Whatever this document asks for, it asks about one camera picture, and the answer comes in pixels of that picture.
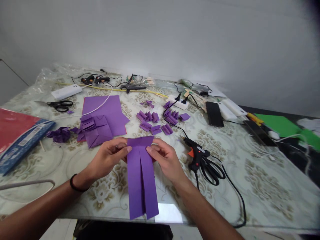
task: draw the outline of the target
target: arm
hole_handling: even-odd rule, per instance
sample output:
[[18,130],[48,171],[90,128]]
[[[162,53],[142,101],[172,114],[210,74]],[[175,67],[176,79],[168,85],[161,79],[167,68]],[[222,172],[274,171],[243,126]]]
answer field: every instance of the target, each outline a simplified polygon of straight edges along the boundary
[[243,239],[187,178],[174,148],[159,138],[153,142],[157,145],[147,147],[148,153],[159,162],[162,172],[177,189],[203,239]]
[[[114,165],[132,150],[132,147],[125,147],[126,143],[126,138],[103,143],[92,162],[73,178],[73,185],[85,190],[110,173]],[[65,182],[0,222],[0,239],[39,239],[80,195],[81,192],[71,188],[69,181]]]

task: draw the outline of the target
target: white power bank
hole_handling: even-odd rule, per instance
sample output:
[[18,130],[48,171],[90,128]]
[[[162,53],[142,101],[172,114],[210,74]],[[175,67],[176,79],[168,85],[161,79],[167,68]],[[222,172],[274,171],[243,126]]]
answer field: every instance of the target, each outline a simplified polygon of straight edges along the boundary
[[82,88],[77,84],[73,84],[73,85],[55,90],[51,92],[51,94],[54,96],[55,99],[62,100],[72,95],[75,95],[79,92],[82,92]]
[[230,99],[224,99],[222,100],[222,103],[226,105],[237,117],[247,115],[247,112],[245,110],[232,102]]
[[215,102],[219,104],[221,116],[224,120],[237,119],[237,116],[230,111],[222,102]]

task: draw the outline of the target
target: smartphone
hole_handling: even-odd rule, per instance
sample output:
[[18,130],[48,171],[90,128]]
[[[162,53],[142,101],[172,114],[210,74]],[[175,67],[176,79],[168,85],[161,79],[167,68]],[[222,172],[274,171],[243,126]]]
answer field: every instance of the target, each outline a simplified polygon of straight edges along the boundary
[[250,131],[261,141],[265,146],[277,147],[276,143],[268,136],[268,134],[262,130],[254,121],[243,121]]
[[224,127],[218,103],[206,102],[206,108],[209,118],[209,125],[215,127]]

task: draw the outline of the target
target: patterned tablecloth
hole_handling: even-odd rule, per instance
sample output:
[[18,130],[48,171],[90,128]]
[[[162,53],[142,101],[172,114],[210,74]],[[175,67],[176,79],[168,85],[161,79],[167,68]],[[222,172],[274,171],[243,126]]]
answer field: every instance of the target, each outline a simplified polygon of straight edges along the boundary
[[[59,84],[48,83],[48,86],[34,85],[20,93],[2,107],[54,119],[65,116],[54,108],[39,106],[33,101],[49,101],[50,91],[62,87]],[[150,90],[169,95],[170,90],[149,88]],[[68,98],[74,102],[71,108],[76,114],[81,114],[83,99],[86,96],[105,96],[110,91],[85,88],[82,93]],[[152,100],[154,111],[161,117],[165,104],[163,98],[152,93],[113,91],[112,95],[120,95],[122,112],[130,119],[126,125],[127,134],[124,137],[136,138],[151,135],[139,128],[140,121],[136,113],[140,110],[150,111],[140,102]],[[187,110],[173,107],[180,113],[188,113],[191,118],[179,123],[189,138],[198,142],[217,156],[223,162],[233,183],[241,192],[247,212],[247,225],[257,227],[278,227],[287,229],[319,229],[320,190],[281,154],[275,154],[274,160],[269,157],[256,157],[252,144],[256,141],[248,136],[247,130],[238,124],[225,122],[225,127],[218,128],[208,125],[208,119],[201,111],[189,105]],[[56,128],[61,126],[79,127],[79,117],[56,121]],[[186,154],[189,151],[181,142],[182,131],[172,128],[174,133],[165,136],[162,132],[156,137],[173,146],[178,154],[182,168],[188,178],[195,184],[195,176],[188,169],[191,160]],[[35,179],[52,179],[56,187],[80,172],[92,160],[99,147],[88,149],[86,142],[77,142],[76,136],[65,144],[53,143],[52,139],[43,140],[45,152],[40,145],[7,176],[0,178],[1,184],[30,181]],[[192,224],[181,198],[176,189],[164,177],[158,163],[154,163],[157,197],[159,203],[175,204],[180,210],[185,224]],[[209,184],[199,172],[200,191],[203,196],[230,223],[236,224],[243,220],[243,210],[240,199],[227,179],[220,181],[219,186]],[[0,192],[0,214],[10,214],[24,206],[27,202],[43,194],[49,184],[39,184]],[[114,167],[112,172],[96,181],[81,198],[62,215],[65,218],[129,220],[127,166],[123,161]],[[154,222],[154,218],[146,220],[145,216],[135,221]]]

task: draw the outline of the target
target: power strip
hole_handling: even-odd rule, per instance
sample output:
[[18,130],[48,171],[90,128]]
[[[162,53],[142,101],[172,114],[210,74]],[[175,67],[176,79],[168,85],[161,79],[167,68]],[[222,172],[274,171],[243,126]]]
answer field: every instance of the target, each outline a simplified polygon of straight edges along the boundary
[[55,97],[55,99],[62,100],[79,92],[82,92],[82,88],[77,84],[73,84],[71,86],[55,90],[51,92],[51,94]]
[[[173,95],[169,95],[168,98],[166,99],[167,102],[170,101],[170,103],[174,103],[176,100],[175,100],[176,96],[173,96]],[[181,103],[182,99],[180,99],[178,102],[176,102],[174,105],[178,108],[181,108],[183,110],[186,110],[187,107],[189,106],[189,103],[186,102],[186,104],[183,104]]]

